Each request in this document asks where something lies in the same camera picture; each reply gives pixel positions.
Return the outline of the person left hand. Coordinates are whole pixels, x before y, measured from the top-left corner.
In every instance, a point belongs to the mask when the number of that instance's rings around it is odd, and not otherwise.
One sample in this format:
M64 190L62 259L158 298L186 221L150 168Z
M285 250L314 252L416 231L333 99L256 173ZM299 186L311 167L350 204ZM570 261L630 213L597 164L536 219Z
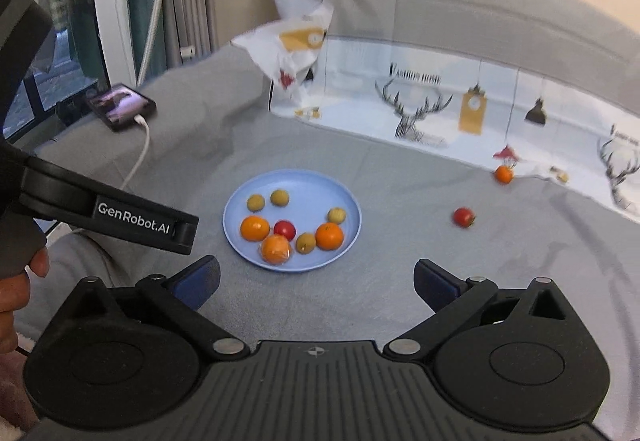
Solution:
M49 253L42 248L34 254L29 264L17 274L1 279L0 285L0 351L8 353L18 346L17 332L14 327L14 313L26 307L30 298L30 280L27 274L46 277L50 270Z

